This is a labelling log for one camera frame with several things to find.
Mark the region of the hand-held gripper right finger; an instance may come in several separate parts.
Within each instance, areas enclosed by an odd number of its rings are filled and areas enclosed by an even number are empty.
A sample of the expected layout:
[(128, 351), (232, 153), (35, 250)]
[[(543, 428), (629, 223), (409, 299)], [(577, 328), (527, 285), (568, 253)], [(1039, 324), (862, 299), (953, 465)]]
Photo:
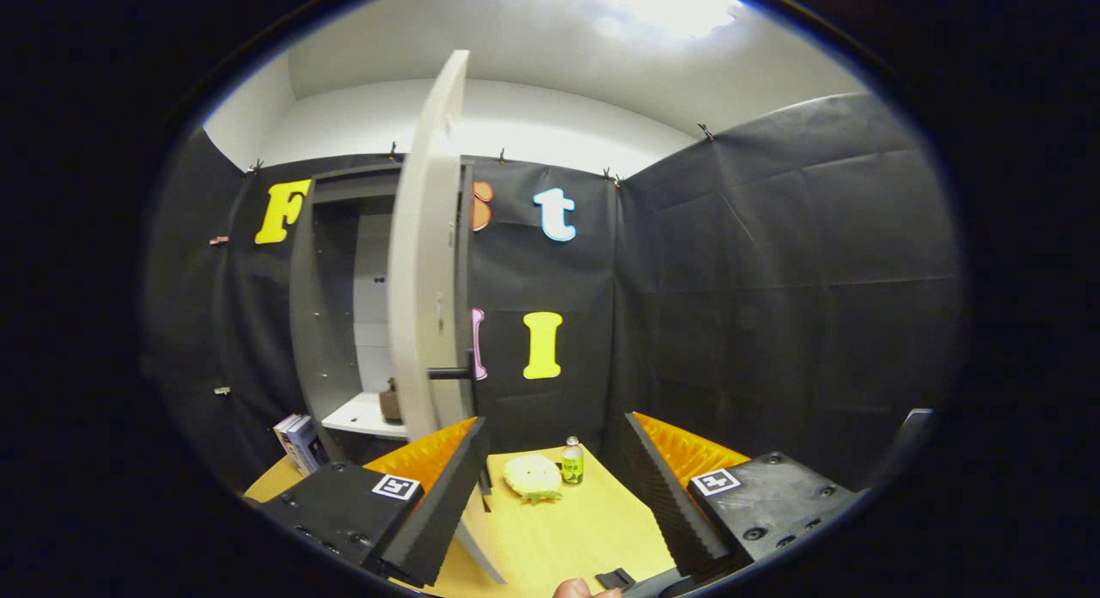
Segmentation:
[(622, 449), (676, 571), (692, 582), (772, 558), (860, 496), (785, 453), (749, 458), (640, 412), (625, 416)]

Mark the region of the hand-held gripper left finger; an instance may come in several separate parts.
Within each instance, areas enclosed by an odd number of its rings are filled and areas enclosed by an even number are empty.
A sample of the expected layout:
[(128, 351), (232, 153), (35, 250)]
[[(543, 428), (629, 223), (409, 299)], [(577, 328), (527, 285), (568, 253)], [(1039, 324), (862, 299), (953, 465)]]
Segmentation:
[(345, 565), (416, 588), (435, 585), (490, 450), (471, 417), (370, 462), (337, 456), (248, 505)]

